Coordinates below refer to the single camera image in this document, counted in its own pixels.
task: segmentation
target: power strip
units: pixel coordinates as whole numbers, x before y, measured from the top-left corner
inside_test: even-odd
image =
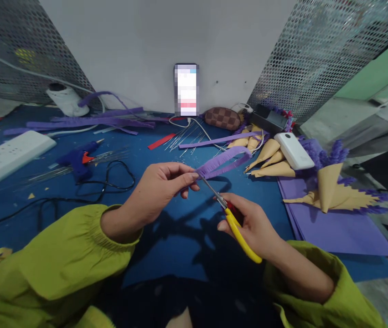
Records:
[[[27,131],[0,145],[0,181],[42,155],[57,143],[46,135]]]

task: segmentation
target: phone screen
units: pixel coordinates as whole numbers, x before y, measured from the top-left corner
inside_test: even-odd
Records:
[[[174,65],[174,89],[176,115],[197,116],[198,111],[198,65]]]

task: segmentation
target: lime green jacket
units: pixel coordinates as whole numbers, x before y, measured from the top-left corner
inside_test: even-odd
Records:
[[[113,327],[90,304],[102,281],[129,264],[136,240],[117,244],[101,231],[105,205],[79,207],[47,227],[23,250],[0,261],[0,327]],[[264,288],[285,327],[385,327],[334,255],[290,241],[336,283],[325,304],[290,295],[280,273],[267,264]]]

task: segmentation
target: blue table surface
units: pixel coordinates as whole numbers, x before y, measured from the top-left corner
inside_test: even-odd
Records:
[[[3,119],[0,122],[0,129],[23,127],[26,121],[48,121],[53,116],[62,116],[62,113],[56,108],[23,106]],[[0,218],[35,199],[80,198],[76,196],[77,187],[71,174],[23,190],[16,189],[16,184],[30,174],[46,172],[47,167],[58,157],[89,141],[105,138],[104,143],[93,155],[129,145],[130,155],[124,161],[137,181],[151,163],[176,161],[196,168],[217,153],[215,147],[197,148],[193,154],[188,150],[182,157],[180,156],[183,151],[179,149],[170,152],[169,149],[165,151],[165,147],[158,147],[151,151],[147,148],[148,145],[169,133],[179,131],[180,128],[158,123],[154,130],[133,129],[139,132],[137,136],[112,131],[98,135],[85,132],[57,138],[56,147],[0,182]],[[212,126],[207,126],[206,129],[212,138],[229,135],[228,131]],[[192,141],[191,137],[194,138],[198,133],[199,130],[196,130],[184,143]],[[10,137],[4,137],[0,132],[0,143],[8,139]],[[234,192],[260,204],[279,235],[286,240],[294,239],[276,179],[252,180],[243,174],[244,166],[212,179],[211,186],[217,191]],[[104,181],[106,167],[107,163],[91,167],[92,179]],[[131,179],[120,167],[112,170],[110,182],[119,186],[129,185]],[[167,274],[213,282],[259,283],[263,266],[249,260],[231,237],[217,231],[218,222],[224,219],[223,212],[218,203],[212,200],[211,191],[202,182],[199,185],[201,187],[199,192],[191,191],[188,200],[180,197],[173,199],[159,219],[145,228],[141,242],[137,245],[123,276],[123,286]],[[88,184],[80,189],[80,193],[98,192],[100,188],[98,185]],[[28,199],[30,193],[34,194],[34,199]],[[102,203],[122,204],[130,194],[131,191],[107,194]],[[61,203],[59,214],[63,215],[77,206],[80,204]],[[0,224],[0,247],[18,251],[34,238],[37,235],[37,211],[38,206],[29,208]],[[53,208],[46,206],[43,216],[43,226],[46,227],[54,221]],[[388,261],[384,257],[348,254],[338,256],[356,282],[388,277]]]

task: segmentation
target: person's left hand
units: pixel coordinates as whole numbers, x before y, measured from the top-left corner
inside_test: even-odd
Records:
[[[180,192],[188,198],[190,187],[199,191],[195,170],[182,163],[150,165],[125,204],[117,210],[106,212],[101,218],[101,228],[111,239],[134,233],[157,219],[170,200]]]

